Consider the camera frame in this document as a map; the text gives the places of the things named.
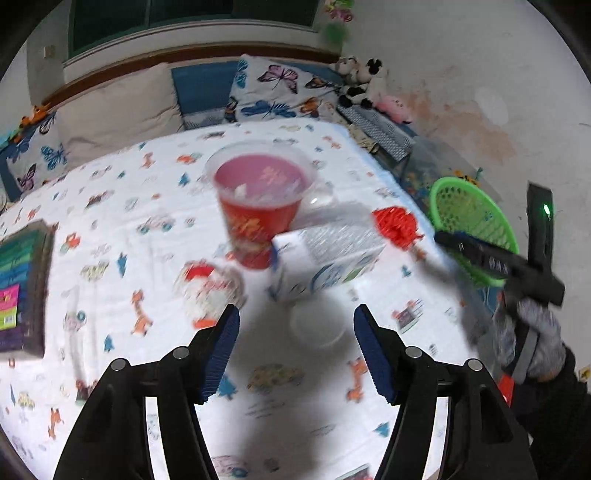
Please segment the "green plastic basket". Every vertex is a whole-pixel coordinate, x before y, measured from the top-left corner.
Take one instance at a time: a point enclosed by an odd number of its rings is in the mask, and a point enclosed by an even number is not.
[[[429,214],[435,230],[465,232],[475,238],[519,253],[515,234],[501,209],[480,188],[457,177],[443,177],[431,187]],[[460,255],[458,263],[478,287],[502,287],[505,280],[491,277]]]

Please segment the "electrical outlet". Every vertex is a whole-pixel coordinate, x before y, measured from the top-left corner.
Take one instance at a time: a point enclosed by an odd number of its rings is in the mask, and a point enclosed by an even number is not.
[[[45,47],[43,47],[43,58],[44,59],[56,58],[56,46],[55,45],[46,45]]]

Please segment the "wall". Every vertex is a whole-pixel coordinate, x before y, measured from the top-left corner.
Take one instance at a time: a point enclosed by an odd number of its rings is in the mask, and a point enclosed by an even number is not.
[[[591,364],[591,85],[525,0],[364,0],[344,52],[379,57],[414,128],[451,144],[504,199],[527,252],[527,181],[552,188],[558,314],[579,366]]]
[[[21,118],[31,113],[26,42],[0,80],[0,105],[0,134],[14,130]]]
[[[28,85],[31,101],[43,99],[64,84],[62,63],[68,58],[68,26],[72,0],[64,0],[33,30],[27,40]],[[43,47],[55,46],[53,58],[43,58]]]
[[[221,42],[273,42],[306,47],[322,46],[320,35],[310,28],[249,20],[191,22],[168,25],[128,35],[93,48],[66,62],[66,83],[94,70],[142,54],[166,48]]]
[[[275,42],[322,46],[310,28],[262,21],[211,21],[167,25],[118,38],[68,60],[68,28],[72,0],[63,0],[35,28],[27,44],[29,90],[40,104],[50,93],[87,73],[121,60],[167,48],[220,42]],[[53,59],[43,58],[43,47],[54,45]]]

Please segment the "black device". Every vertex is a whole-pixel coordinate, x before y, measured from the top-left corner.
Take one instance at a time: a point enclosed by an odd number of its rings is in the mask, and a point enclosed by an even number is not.
[[[204,401],[209,358],[237,312],[228,306],[216,327],[159,362],[111,362],[74,425],[54,480],[153,480],[145,397],[158,401],[170,480],[217,479],[193,404]],[[480,361],[449,365],[407,348],[396,332],[378,327],[365,305],[356,309],[354,324],[378,392],[381,384],[393,395],[390,403],[400,405],[376,480],[421,480],[437,397],[449,397],[441,480],[537,480],[527,434]]]
[[[505,278],[505,301],[508,313],[516,321],[515,359],[505,368],[517,384],[527,376],[527,368],[535,352],[538,335],[517,316],[517,301],[530,297],[544,306],[561,306],[564,283],[552,273],[554,248],[554,208],[551,190],[530,183],[527,190],[529,244],[527,260],[478,240],[463,232],[435,233],[435,242],[466,258],[496,278]]]

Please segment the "gray glove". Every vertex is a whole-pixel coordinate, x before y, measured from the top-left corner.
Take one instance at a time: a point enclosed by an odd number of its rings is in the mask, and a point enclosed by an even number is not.
[[[531,378],[549,380],[564,367],[566,350],[560,337],[560,325],[554,313],[532,299],[522,299],[517,304],[517,314],[523,322],[539,334],[538,345],[527,369]],[[494,347],[502,367],[515,358],[515,323],[506,313],[505,302],[500,301],[493,315]]]

